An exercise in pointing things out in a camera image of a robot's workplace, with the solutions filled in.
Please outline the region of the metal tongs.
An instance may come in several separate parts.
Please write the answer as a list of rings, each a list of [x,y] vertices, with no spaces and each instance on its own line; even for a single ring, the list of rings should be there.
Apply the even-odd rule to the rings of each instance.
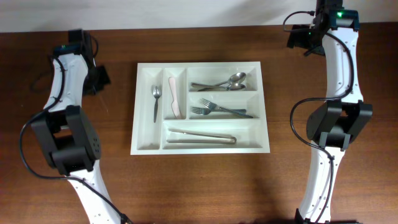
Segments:
[[[170,129],[171,133],[179,134],[184,138],[167,139],[168,143],[181,144],[236,144],[237,139],[231,135],[198,133],[186,130]]]

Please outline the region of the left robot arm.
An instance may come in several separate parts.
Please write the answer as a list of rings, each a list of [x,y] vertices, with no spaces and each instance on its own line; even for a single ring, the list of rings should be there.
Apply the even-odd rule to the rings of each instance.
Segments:
[[[98,41],[86,30],[68,32],[68,43],[50,57],[53,81],[42,111],[31,127],[47,164],[74,188],[90,223],[130,223],[111,201],[100,171],[101,142],[82,108],[82,98],[110,83],[103,66],[96,66]]]

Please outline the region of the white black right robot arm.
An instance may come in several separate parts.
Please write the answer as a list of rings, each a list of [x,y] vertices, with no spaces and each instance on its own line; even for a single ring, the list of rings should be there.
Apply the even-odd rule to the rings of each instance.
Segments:
[[[306,49],[305,55],[326,58],[326,95],[307,119],[306,138],[311,163],[304,198],[295,212],[295,223],[331,223],[331,198],[338,168],[349,145],[373,115],[359,87],[356,48],[359,14],[345,9],[340,0],[319,0],[309,15],[309,25],[288,30],[289,48]]]

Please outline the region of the large metal spoon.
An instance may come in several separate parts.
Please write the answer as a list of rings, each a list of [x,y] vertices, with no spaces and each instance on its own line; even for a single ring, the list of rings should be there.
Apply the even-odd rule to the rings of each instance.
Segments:
[[[228,86],[228,85],[233,84],[233,83],[241,83],[241,84],[243,84],[243,81],[245,81],[246,77],[247,77],[246,73],[238,72],[238,73],[235,73],[234,75],[231,75],[227,80],[225,80],[223,82],[216,83],[214,85]]]
[[[243,90],[246,88],[246,86],[241,83],[233,83],[228,86],[202,85],[202,84],[198,84],[198,83],[192,83],[191,86],[195,87],[195,88],[209,88],[209,89],[221,88],[221,89],[225,89],[227,91]]]

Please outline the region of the metal fork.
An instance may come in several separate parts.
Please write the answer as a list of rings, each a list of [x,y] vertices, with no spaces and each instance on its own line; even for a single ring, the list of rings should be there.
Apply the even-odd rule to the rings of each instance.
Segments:
[[[234,115],[242,117],[242,118],[253,118],[253,116],[251,116],[251,115],[247,115],[247,114],[244,114],[244,113],[241,113],[241,112],[237,112],[235,110],[231,110],[231,109],[219,106],[216,103],[210,102],[210,101],[208,101],[208,100],[206,100],[204,98],[200,99],[200,103],[203,106],[205,106],[206,108],[208,108],[209,110],[211,110],[211,111],[221,110],[221,111],[224,111],[224,112],[227,112],[227,113],[231,113],[231,114],[234,114]]]
[[[194,106],[190,107],[190,111],[192,113],[200,114],[200,115],[208,115],[211,112],[226,112],[226,111],[223,111],[221,109],[211,110],[211,109],[208,109],[208,108],[199,108],[199,107],[194,107]],[[243,109],[243,110],[233,110],[233,111],[238,112],[238,113],[246,114],[246,110],[245,109]]]

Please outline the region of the small metal teaspoon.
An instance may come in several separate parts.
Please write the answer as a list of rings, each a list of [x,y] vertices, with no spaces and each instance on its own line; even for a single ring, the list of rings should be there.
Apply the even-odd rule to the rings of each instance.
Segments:
[[[159,99],[162,96],[162,87],[161,86],[154,86],[152,90],[152,95],[155,98],[155,103],[154,103],[154,117],[153,117],[153,122],[155,123],[157,121],[157,113],[158,113],[158,107],[159,107]]]

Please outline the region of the white plastic cutlery tray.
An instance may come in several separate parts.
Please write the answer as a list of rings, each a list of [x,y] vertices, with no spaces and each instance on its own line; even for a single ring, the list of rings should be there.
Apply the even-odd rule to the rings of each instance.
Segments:
[[[246,73],[243,90],[194,88],[191,82],[214,85],[238,72]],[[181,119],[171,108],[172,94],[169,78],[177,85]],[[162,87],[157,121],[153,122],[154,86]],[[200,62],[200,63],[138,63],[136,96],[132,123],[131,154],[265,154],[269,153],[269,135],[262,85],[260,62]],[[242,118],[227,112],[195,114],[190,107],[206,108],[204,98],[231,110],[246,110],[253,118]],[[236,144],[181,144],[167,139],[184,138],[170,129],[198,133],[224,134],[236,137]]]

